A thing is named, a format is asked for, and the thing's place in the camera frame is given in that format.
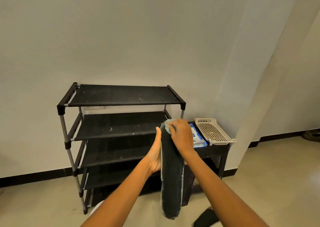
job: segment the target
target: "wet wipes package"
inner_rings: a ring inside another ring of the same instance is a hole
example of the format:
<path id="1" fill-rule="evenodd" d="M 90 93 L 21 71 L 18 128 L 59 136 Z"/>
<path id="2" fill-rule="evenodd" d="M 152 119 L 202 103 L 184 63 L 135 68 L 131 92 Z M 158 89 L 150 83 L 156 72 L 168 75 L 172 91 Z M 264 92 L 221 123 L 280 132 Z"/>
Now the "wet wipes package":
<path id="1" fill-rule="evenodd" d="M 193 136 L 193 147 L 194 148 L 203 148 L 206 147 L 208 144 L 207 142 L 200 136 L 200 134 L 195 129 L 194 125 L 190 123 L 192 136 Z"/>

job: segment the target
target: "floor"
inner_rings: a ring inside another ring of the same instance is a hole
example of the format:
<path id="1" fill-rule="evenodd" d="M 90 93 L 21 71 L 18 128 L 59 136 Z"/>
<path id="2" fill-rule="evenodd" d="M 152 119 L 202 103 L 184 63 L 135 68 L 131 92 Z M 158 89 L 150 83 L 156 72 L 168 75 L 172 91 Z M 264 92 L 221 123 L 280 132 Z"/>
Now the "floor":
<path id="1" fill-rule="evenodd" d="M 223 180 L 270 226 L 319 226 L 320 143 L 301 137 L 262 142 Z M 193 195 L 173 221 L 162 216 L 160 194 L 149 194 L 138 198 L 125 226 L 191 226 L 209 205 L 204 194 Z M 3 227 L 73 227 L 88 216 L 73 177 L 0 189 Z"/>

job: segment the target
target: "right hand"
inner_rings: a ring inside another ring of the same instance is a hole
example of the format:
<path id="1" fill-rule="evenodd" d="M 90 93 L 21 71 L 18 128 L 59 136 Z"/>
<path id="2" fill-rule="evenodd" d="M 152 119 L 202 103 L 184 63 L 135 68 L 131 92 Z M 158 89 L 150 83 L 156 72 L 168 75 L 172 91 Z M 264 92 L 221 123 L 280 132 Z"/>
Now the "right hand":
<path id="1" fill-rule="evenodd" d="M 177 119 L 168 122 L 168 127 L 171 138 L 182 156 L 188 152 L 194 152 L 191 127 L 186 120 Z"/>

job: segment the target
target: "white plastic basket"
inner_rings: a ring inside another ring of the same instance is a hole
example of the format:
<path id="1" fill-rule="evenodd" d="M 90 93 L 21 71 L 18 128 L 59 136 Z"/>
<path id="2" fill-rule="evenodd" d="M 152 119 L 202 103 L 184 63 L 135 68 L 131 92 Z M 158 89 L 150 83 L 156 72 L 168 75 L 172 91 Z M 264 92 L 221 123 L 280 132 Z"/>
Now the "white plastic basket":
<path id="1" fill-rule="evenodd" d="M 210 145 L 226 145 L 236 142 L 220 128 L 214 118 L 195 118 L 195 124 Z"/>

